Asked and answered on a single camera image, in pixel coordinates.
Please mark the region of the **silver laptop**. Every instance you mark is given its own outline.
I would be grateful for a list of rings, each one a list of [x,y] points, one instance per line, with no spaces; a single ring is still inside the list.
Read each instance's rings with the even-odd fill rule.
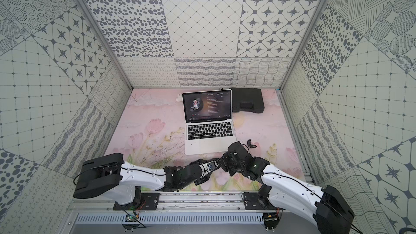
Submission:
[[[182,94],[187,156],[227,151],[237,141],[232,120],[232,91]]]

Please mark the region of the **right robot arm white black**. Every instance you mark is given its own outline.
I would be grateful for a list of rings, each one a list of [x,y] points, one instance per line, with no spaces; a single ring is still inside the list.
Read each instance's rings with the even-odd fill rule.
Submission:
[[[319,187],[298,180],[261,157],[253,157],[239,141],[217,160],[231,176],[240,173],[261,183],[260,203],[287,210],[309,221],[322,234],[361,231],[353,224],[355,214],[340,191],[331,185]]]

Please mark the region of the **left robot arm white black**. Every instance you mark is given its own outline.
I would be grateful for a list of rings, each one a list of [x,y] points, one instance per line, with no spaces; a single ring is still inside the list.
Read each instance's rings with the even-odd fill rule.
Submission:
[[[176,192],[191,185],[200,185],[220,168],[218,159],[199,159],[181,166],[150,169],[130,164],[121,153],[88,160],[74,179],[76,199],[98,196],[109,198],[119,205],[137,202],[136,192],[141,188],[151,191]]]

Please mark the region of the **small black hook object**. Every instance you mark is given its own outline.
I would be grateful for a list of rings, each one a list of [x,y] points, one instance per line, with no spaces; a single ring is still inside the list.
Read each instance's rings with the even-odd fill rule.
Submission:
[[[251,139],[249,139],[249,140],[247,141],[247,146],[248,146],[249,148],[257,148],[257,145],[255,145],[255,144],[251,141]]]

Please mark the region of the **black plastic tool case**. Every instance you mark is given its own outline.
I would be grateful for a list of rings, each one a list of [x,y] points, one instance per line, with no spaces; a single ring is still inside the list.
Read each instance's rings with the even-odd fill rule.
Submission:
[[[230,88],[232,91],[232,112],[261,114],[265,106],[262,91],[258,88]]]

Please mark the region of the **small white clip object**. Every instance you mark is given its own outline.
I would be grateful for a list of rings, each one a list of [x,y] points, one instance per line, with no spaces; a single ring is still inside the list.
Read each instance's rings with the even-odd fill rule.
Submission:
[[[183,102],[182,94],[178,94],[178,96],[176,98],[176,102]]]

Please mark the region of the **aluminium mounting rail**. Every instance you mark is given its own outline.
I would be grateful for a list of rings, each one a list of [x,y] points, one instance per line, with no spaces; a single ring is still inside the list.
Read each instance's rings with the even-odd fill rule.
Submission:
[[[263,188],[254,193],[268,193],[269,201],[278,208],[294,212],[295,210],[314,212],[323,197],[324,189],[314,191],[301,189],[300,198],[295,198],[287,192],[277,188],[267,190]],[[241,195],[244,192],[156,192],[160,194],[159,204],[156,211],[151,212],[236,212],[244,211],[244,203]],[[75,199],[70,202],[67,213],[111,213],[124,212],[114,211],[115,201],[105,197],[96,197],[90,200]],[[274,210],[252,210],[252,211],[274,211]]]

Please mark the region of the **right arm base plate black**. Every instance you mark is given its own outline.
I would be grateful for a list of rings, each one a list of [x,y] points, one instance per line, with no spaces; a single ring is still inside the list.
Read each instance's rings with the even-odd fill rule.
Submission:
[[[278,208],[272,205],[269,201],[268,193],[254,193],[254,192],[244,192],[241,195],[242,201],[244,203],[244,208],[247,211],[252,210],[274,210],[277,209],[283,210],[283,208]]]

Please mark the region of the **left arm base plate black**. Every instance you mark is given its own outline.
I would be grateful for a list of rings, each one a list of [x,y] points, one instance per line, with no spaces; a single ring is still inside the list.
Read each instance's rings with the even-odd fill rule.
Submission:
[[[115,202],[113,206],[114,211],[156,211],[159,204],[160,194],[156,192],[141,193],[136,195],[133,202],[120,205]]]

